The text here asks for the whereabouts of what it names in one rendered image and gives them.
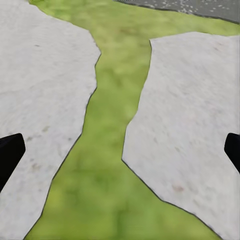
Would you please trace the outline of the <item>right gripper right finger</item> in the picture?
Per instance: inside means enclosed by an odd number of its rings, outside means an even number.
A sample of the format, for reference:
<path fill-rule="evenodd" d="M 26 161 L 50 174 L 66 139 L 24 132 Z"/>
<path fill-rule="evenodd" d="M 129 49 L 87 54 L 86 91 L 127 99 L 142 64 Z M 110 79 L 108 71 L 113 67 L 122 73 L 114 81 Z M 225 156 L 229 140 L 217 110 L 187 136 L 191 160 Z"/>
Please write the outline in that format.
<path fill-rule="evenodd" d="M 229 133 L 227 135 L 224 151 L 240 173 L 240 134 Z"/>

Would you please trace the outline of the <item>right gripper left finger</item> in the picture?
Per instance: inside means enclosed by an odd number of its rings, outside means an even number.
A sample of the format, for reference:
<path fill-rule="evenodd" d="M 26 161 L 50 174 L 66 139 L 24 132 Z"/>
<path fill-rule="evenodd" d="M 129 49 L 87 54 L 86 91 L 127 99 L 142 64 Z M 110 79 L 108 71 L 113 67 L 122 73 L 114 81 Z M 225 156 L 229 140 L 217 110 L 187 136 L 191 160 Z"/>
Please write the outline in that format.
<path fill-rule="evenodd" d="M 21 133 L 0 138 L 0 193 L 25 152 L 26 145 Z"/>

